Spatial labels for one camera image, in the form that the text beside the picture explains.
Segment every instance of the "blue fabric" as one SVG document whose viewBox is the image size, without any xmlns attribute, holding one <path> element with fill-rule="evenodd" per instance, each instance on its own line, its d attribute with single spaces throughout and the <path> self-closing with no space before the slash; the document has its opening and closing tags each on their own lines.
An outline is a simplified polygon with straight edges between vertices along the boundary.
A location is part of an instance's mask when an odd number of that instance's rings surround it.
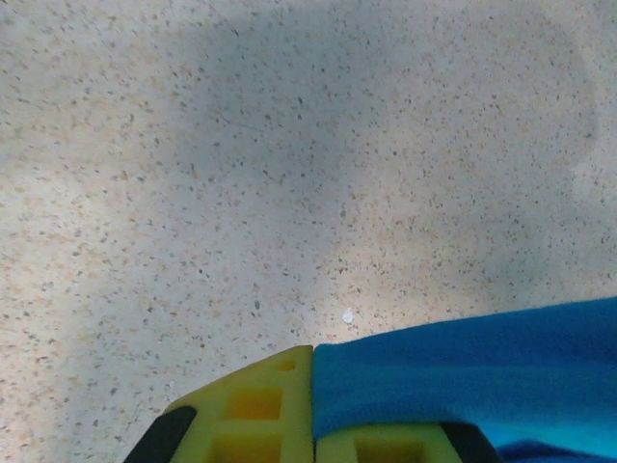
<svg viewBox="0 0 617 463">
<path fill-rule="evenodd" d="M 547 446 L 535 441 L 519 441 L 497 449 L 506 463 L 615 463 L 617 460 Z"/>
<path fill-rule="evenodd" d="M 534 440 L 617 458 L 617 298 L 322 344 L 311 383 L 315 439 L 472 422 L 496 448 Z"/>
</svg>

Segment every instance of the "square hole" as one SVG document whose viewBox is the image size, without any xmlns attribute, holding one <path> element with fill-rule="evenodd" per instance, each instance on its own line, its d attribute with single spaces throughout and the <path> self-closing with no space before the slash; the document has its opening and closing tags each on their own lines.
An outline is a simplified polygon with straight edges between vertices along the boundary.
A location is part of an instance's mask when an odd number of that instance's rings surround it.
<svg viewBox="0 0 617 463">
<path fill-rule="evenodd" d="M 245 389 L 229 398 L 223 418 L 227 420 L 278 420 L 281 416 L 282 391 Z"/>
<path fill-rule="evenodd" d="M 421 442 L 361 437 L 356 439 L 358 463 L 424 463 Z"/>
<path fill-rule="evenodd" d="M 216 436 L 203 463 L 280 463 L 281 436 Z"/>
</svg>

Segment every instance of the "small debris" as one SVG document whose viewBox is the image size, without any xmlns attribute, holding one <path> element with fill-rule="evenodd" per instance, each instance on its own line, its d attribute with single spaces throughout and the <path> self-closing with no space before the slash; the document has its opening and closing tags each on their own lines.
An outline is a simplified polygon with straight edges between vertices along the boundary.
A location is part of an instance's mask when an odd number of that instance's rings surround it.
<svg viewBox="0 0 617 463">
<path fill-rule="evenodd" d="M 354 321 L 354 312 L 351 310 L 351 307 L 348 307 L 343 314 L 343 321 L 347 324 L 350 324 L 352 321 Z"/>
</svg>

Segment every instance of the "speckled floor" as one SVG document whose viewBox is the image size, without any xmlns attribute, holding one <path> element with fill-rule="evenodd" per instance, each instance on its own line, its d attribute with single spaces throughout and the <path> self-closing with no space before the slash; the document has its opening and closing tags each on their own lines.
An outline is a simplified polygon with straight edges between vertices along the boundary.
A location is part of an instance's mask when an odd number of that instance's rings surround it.
<svg viewBox="0 0 617 463">
<path fill-rule="evenodd" d="M 122 461 L 295 344 L 617 294 L 613 0 L 7 3 L 2 461 Z"/>
</svg>

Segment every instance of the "terrazzo floor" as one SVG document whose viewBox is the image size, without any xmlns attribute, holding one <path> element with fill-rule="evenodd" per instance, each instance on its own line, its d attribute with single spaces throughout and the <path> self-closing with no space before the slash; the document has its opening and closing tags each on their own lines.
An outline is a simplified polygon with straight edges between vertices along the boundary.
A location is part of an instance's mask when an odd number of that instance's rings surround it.
<svg viewBox="0 0 617 463">
<path fill-rule="evenodd" d="M 617 294 L 613 0 L 0 3 L 0 461 L 287 347 Z"/>
</svg>

